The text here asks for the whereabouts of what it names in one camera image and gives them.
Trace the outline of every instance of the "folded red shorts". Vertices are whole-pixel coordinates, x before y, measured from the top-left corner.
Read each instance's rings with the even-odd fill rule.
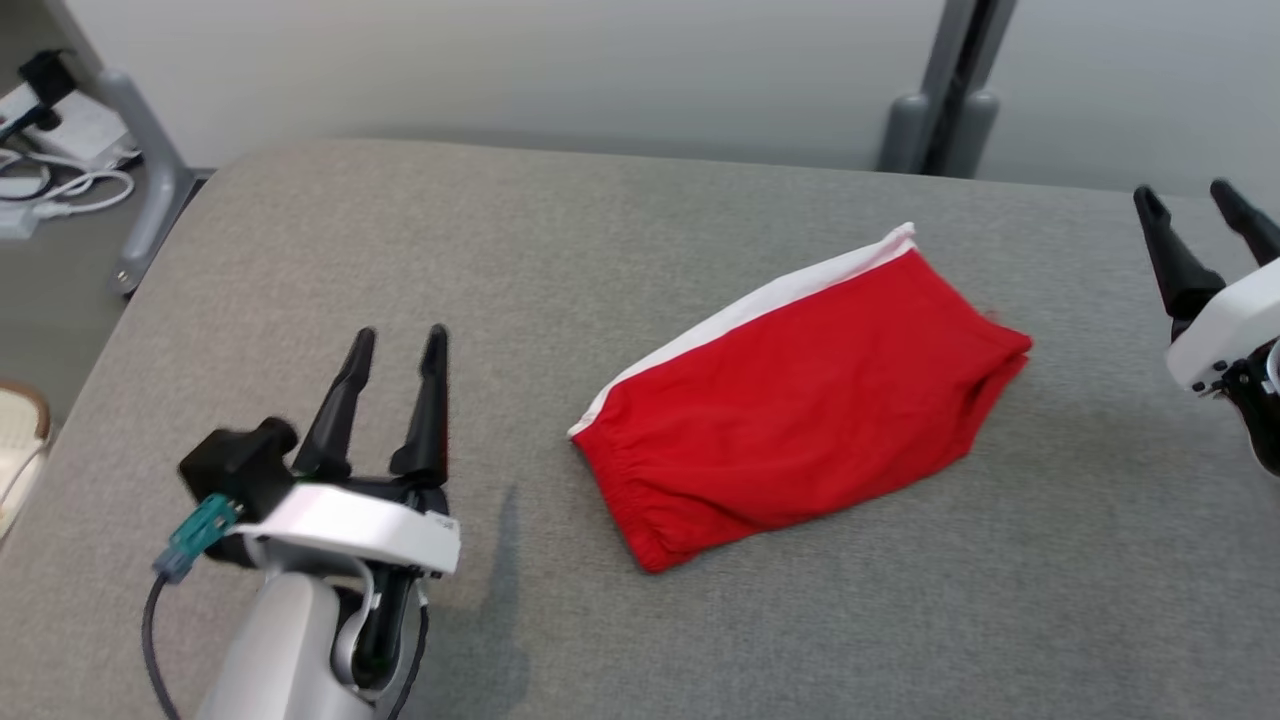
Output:
[[[914,232],[733,302],[627,368],[570,429],[645,570],[897,491],[969,451],[1032,340],[979,315]]]

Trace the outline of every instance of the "gray table surface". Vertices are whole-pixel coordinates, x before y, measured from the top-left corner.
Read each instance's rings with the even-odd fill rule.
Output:
[[[1229,277],[1208,201],[1176,225]],[[785,272],[914,220],[1036,338],[972,455],[886,498],[650,577],[564,439],[617,372]],[[456,577],[404,717],[1280,714],[1280,507],[1225,402],[1176,388],[1123,193],[388,141],[218,173],[133,300],[0,550],[0,716],[159,717],[148,564],[216,425],[305,425],[376,325],[352,447],[402,439],[448,323]],[[193,715],[260,578],[161,597]]]

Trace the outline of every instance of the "white wall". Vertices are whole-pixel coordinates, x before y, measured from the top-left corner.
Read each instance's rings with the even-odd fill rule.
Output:
[[[978,177],[1280,201],[1280,3],[1020,0]]]
[[[195,167],[319,135],[870,168],[942,0],[65,0]]]

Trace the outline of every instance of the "power strip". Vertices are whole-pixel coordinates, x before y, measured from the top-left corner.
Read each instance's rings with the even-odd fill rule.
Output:
[[[36,94],[26,83],[0,99],[0,131],[36,106]],[[92,170],[110,170],[137,156],[137,143],[114,110],[74,90],[54,111],[61,123],[51,131],[27,128],[23,135],[50,155],[83,163]]]

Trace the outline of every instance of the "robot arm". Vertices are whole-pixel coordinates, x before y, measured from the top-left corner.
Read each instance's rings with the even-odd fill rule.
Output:
[[[215,520],[224,532],[212,546],[201,544],[205,555],[266,575],[205,697],[202,720],[370,720],[402,664],[404,612],[417,607],[417,648],[388,717],[407,698],[426,635],[422,583],[452,574],[461,551],[458,523],[449,516],[442,487],[448,333],[443,325],[431,328],[417,402],[404,446],[390,460],[392,477],[353,478],[347,447],[374,340],[372,328],[356,336],[292,468],[284,456],[298,436],[278,418],[248,432],[215,430],[179,464],[201,507],[221,503]],[[193,555],[179,556],[189,568]],[[157,568],[161,577],[143,614],[147,670],[170,719],[177,710],[155,666],[150,619],[156,588],[180,580],[184,568]]]
[[[1225,179],[1213,181],[1210,192],[1260,265],[1231,284],[1183,245],[1171,227],[1172,217],[1151,187],[1133,193],[1172,320],[1165,360],[1184,388],[1230,400],[1258,462],[1280,475],[1280,228]]]

